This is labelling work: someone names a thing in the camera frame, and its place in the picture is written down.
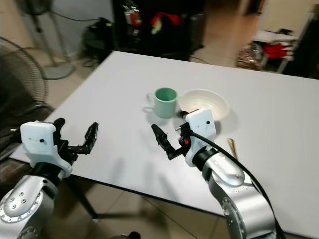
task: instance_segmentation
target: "table leg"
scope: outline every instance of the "table leg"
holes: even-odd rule
[[[83,191],[81,188],[77,185],[75,182],[73,176],[70,176],[65,179],[66,184],[70,188],[70,190],[75,194],[75,196],[79,199],[80,203],[83,205],[85,210],[90,214],[90,216],[95,219],[98,217],[97,213],[95,212],[94,208],[88,201],[88,199],[85,197]]]

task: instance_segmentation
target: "black cable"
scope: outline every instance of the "black cable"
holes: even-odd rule
[[[212,147],[218,149],[220,152],[222,152],[223,154],[225,154],[228,158],[230,158],[238,167],[240,167],[243,171],[245,171],[250,178],[252,179],[255,187],[257,187],[257,189],[261,192],[261,194],[263,195],[263,197],[266,199],[266,201],[268,202],[271,210],[273,211],[274,217],[275,217],[275,212],[274,209],[270,203],[270,200],[265,192],[265,190],[263,189],[263,187],[261,186],[261,184],[258,182],[258,180],[255,178],[255,176],[244,166],[242,165],[236,158],[234,158],[230,153],[228,153],[225,149],[223,149],[222,147],[218,146],[216,143],[210,141],[209,139],[194,133],[193,131],[190,132],[190,135],[204,141],[205,143],[208,143],[209,145],[211,145]],[[285,235],[284,235],[284,231],[282,230],[282,228],[279,225],[279,222],[277,221],[276,217],[275,217],[275,224],[276,224],[276,231],[277,231],[277,238],[281,238],[281,239],[285,239]]]
[[[79,19],[74,19],[74,18],[71,18],[71,17],[68,17],[68,16],[63,16],[57,12],[54,12],[52,10],[50,10],[51,13],[55,14],[55,15],[58,15],[60,17],[63,17],[63,18],[66,18],[66,19],[69,19],[69,20],[72,20],[72,21],[98,21],[98,19],[84,19],[84,20],[79,20]]]
[[[207,61],[204,61],[204,60],[202,60],[202,59],[200,59],[200,58],[198,58],[198,57],[196,57],[196,56],[190,56],[191,58],[194,58],[194,59],[196,59],[196,60],[199,60],[199,61],[201,61],[201,62],[204,62],[205,64],[208,64],[208,65],[211,65],[210,63],[208,63]]]

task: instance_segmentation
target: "red cloth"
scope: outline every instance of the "red cloth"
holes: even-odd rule
[[[178,15],[175,15],[175,14],[168,14],[168,13],[164,13],[164,12],[157,12],[155,14],[155,16],[151,19],[151,25],[154,25],[154,23],[159,19],[161,18],[163,15],[167,16],[174,25],[179,25],[179,21],[180,21],[180,18]]]
[[[286,46],[283,46],[281,43],[278,43],[276,45],[267,44],[264,46],[263,50],[268,55],[269,59],[283,58],[287,55],[287,51],[283,50],[283,48],[285,47]]]

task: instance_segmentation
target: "mug handle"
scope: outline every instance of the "mug handle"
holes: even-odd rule
[[[155,106],[155,96],[153,93],[148,93],[146,95],[146,100],[148,102],[149,105],[151,106]]]

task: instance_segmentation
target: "wall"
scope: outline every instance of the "wall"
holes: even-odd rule
[[[0,35],[23,48],[33,47],[31,37],[13,1],[0,0]]]
[[[270,31],[286,28],[298,33],[307,13],[316,3],[319,3],[319,0],[268,0],[260,28]]]
[[[113,21],[112,0],[54,0],[52,10],[75,19],[92,19],[104,17]],[[56,55],[62,55],[62,50],[56,37],[54,25],[48,16],[43,14],[39,16],[42,29],[49,42],[50,48]],[[59,29],[62,33],[66,45],[66,52],[69,56],[75,56],[81,50],[81,36],[85,27],[94,23],[71,21],[60,16],[56,16]],[[34,30],[34,25],[27,14],[23,14],[23,20],[32,36],[35,45],[40,47],[42,42],[38,33]]]

